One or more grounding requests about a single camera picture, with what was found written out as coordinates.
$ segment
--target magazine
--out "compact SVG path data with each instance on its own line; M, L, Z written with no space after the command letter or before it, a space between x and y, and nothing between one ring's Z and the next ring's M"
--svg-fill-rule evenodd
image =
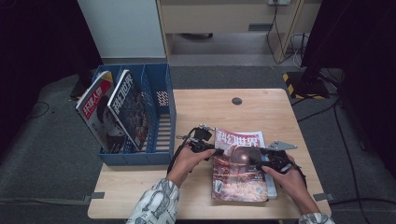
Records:
M130 70L122 72L107 106L136 150L142 151L149 134L148 113L142 92L135 85Z
M111 72L98 73L96 80L78 100L76 110L105 153L127 153L131 151L130 141L106 106L113 91Z
M215 137L215 148L223 149L224 153L214 157L212 199L238 202L274 199L274 179L252 163L263 159L262 132L232 133L216 128Z

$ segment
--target person's arm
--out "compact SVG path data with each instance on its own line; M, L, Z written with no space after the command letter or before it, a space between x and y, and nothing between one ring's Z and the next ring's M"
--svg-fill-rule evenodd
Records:
M132 215L128 218L127 224L175 223L179 188L186 180L188 173L200 161L213 153L215 149L194 153L189 147L183 147L171 172L142 195Z
M303 178L297 170L292 168L282 175L267 166L263 166L262 169L282 186L282 189L286 191L296 204L301 215L299 220L300 223L334 223L331 217L320 212L317 204L306 189Z

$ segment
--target white cabinet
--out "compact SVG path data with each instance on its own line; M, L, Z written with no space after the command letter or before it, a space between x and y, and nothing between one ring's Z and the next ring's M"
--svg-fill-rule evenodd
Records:
M102 58L166 58L156 0L78 0Z

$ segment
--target blue plastic file organizer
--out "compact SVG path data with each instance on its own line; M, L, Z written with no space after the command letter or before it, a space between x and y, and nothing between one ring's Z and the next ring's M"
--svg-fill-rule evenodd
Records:
M106 154L99 157L108 166L169 164L174 155L177 112L169 64L100 65L100 71L110 71L117 85L124 69L133 73L134 82L143 92L148 111L148 139L145 152Z

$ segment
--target power strip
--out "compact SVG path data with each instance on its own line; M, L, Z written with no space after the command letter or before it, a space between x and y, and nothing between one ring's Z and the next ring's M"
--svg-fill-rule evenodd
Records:
M290 5L290 0L268 0L268 5L273 6L277 4L278 6Z

